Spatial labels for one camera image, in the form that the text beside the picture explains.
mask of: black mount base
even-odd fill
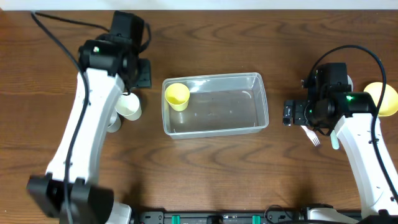
[[[301,210],[268,209],[264,212],[220,212],[220,213],[178,213],[178,212],[143,212],[138,219],[132,219],[130,224],[273,224],[289,221],[303,222],[306,212],[314,208],[304,207]],[[357,224],[396,224],[398,216],[391,216],[386,210],[380,210],[379,215],[371,215],[362,219],[361,212],[340,212],[350,218],[358,220]]]
[[[31,176],[26,189],[43,213],[50,218],[67,220],[64,206],[63,182],[52,180],[52,175]],[[68,185],[73,221],[77,223],[106,223],[113,207],[113,191],[77,179]]]

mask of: yellow cup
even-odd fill
[[[171,84],[166,88],[164,95],[169,105],[175,111],[183,111],[187,108],[190,93],[188,87],[184,84]]]
[[[368,92],[377,105],[380,99],[382,83],[376,82],[371,83],[365,88],[365,92]],[[379,116],[391,116],[398,110],[398,93],[393,87],[386,85],[386,92],[384,92],[383,102],[381,103]]]

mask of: white wall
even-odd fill
[[[0,0],[3,10],[398,9],[398,0]]]

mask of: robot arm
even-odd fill
[[[349,118],[344,116],[337,122],[336,135],[344,146],[354,173],[361,198],[362,217],[378,215],[382,209],[386,209],[390,215],[398,215],[397,202],[378,166],[373,145],[369,143],[372,118],[369,113],[353,114]],[[397,171],[384,144],[378,119],[376,136],[383,163],[394,186],[398,186]]]
[[[284,105],[284,125],[311,126],[325,135],[335,130],[347,153],[349,163],[361,198],[361,215],[366,218],[387,210],[398,215],[398,204],[382,173],[372,144],[371,121],[376,111],[368,93],[352,93],[348,84],[345,63],[320,65],[305,80],[308,88],[307,100],[287,100]],[[394,186],[398,186],[398,175],[381,135],[380,121],[376,122],[377,146]],[[338,218],[338,213],[328,209],[316,209],[309,219],[347,222]]]
[[[150,87],[150,63],[138,57],[149,43],[141,46],[144,24],[134,14],[116,11],[110,33],[87,40],[80,47],[79,64],[85,71],[90,98],[73,145],[69,181],[63,182],[65,160],[85,99],[80,74],[72,112],[58,151],[45,176],[31,176],[27,184],[30,196],[46,216],[63,222],[68,212],[72,216],[68,220],[75,223],[130,222],[131,208],[115,202],[112,190],[96,184],[106,128],[120,94],[125,87],[128,92],[133,86]],[[70,206],[65,205],[66,195]]]
[[[52,174],[53,180],[63,181],[65,173],[65,158],[69,143],[75,130],[85,91],[80,74],[77,76],[78,84],[76,98],[68,120],[67,128],[63,134],[57,153],[47,167],[46,174]],[[98,169],[101,150],[104,144],[106,128],[114,106],[124,90],[123,80],[118,74],[109,76],[106,70],[88,68],[86,79],[90,88],[90,105],[80,126],[70,166],[70,183],[81,178],[85,183],[98,183]]]

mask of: green connector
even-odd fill
[[[253,223],[252,224],[261,224],[261,217],[259,215],[253,215]]]
[[[179,215],[172,216],[172,224],[180,224],[180,216]]]

